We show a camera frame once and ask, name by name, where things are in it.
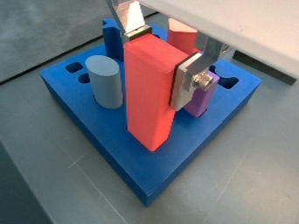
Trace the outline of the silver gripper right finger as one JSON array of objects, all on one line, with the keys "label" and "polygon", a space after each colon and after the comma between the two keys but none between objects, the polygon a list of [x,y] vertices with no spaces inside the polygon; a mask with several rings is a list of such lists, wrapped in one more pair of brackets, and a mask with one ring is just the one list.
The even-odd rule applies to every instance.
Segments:
[{"label": "silver gripper right finger", "polygon": [[197,89],[207,91],[211,88],[214,78],[209,75],[209,68],[230,50],[227,44],[207,37],[203,52],[195,52],[177,65],[170,100],[175,111],[191,101]]}]

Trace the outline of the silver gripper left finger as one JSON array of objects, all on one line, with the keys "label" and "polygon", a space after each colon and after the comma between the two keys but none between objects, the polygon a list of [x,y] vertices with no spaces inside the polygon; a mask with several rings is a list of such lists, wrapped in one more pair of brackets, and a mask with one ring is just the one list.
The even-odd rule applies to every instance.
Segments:
[{"label": "silver gripper left finger", "polygon": [[153,32],[146,24],[141,3],[137,0],[106,0],[117,20],[125,43]]}]

